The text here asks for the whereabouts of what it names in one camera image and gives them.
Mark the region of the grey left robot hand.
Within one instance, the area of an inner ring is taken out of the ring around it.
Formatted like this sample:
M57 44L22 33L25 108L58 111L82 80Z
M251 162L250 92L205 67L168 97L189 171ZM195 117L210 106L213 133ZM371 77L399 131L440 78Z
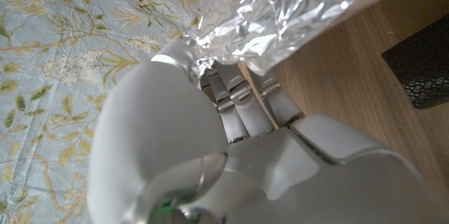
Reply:
M95 129L94 223L447 223L417 169L331 117L304 116L271 77L189 80L174 39L109 93Z

